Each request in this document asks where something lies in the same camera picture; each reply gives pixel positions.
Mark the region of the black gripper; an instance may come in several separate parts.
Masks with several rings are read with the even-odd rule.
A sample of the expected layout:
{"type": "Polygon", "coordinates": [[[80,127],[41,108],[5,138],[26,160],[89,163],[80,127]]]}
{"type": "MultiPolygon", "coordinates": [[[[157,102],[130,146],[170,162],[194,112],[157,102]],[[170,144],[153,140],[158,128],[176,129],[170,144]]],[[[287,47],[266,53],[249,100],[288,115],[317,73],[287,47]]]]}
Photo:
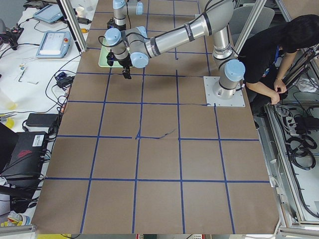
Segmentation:
{"type": "Polygon", "coordinates": [[[131,79],[130,67],[131,67],[131,59],[130,56],[121,60],[121,65],[123,66],[122,74],[125,79],[131,79]]]}
{"type": "Polygon", "coordinates": [[[118,29],[119,31],[123,31],[123,30],[126,30],[126,24],[123,24],[123,25],[114,24],[114,28],[118,29]]]}

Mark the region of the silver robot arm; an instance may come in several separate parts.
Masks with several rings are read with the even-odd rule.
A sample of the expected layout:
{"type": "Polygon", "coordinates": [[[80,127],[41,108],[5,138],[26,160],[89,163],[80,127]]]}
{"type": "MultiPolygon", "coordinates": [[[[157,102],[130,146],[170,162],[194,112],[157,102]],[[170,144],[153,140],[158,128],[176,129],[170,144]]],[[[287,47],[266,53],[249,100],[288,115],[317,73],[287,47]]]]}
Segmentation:
{"type": "Polygon", "coordinates": [[[126,30],[126,20],[130,22],[131,15],[142,15],[144,4],[140,0],[113,0],[113,26],[119,30],[126,30]]]}
{"type": "Polygon", "coordinates": [[[234,57],[227,31],[233,15],[233,3],[230,0],[202,0],[200,4],[203,10],[195,19],[149,38],[145,27],[127,29],[125,23],[132,10],[137,15],[143,13],[143,4],[138,0],[133,3],[113,1],[114,17],[108,22],[104,34],[104,46],[109,51],[107,65],[111,67],[118,62],[123,68],[123,76],[130,79],[130,68],[145,68],[151,58],[202,36],[212,36],[212,55],[220,74],[212,87],[213,93],[221,100],[233,98],[245,73],[244,64],[234,57]]]}

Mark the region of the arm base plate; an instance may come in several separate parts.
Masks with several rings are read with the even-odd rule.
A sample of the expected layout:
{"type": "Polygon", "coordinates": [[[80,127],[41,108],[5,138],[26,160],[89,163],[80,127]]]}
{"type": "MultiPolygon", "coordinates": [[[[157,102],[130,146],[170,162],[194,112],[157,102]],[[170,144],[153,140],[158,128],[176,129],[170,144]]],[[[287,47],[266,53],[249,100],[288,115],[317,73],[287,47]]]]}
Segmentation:
{"type": "Polygon", "coordinates": [[[203,77],[206,104],[210,107],[245,107],[240,83],[235,89],[226,90],[219,85],[219,79],[219,76],[203,77]]]}

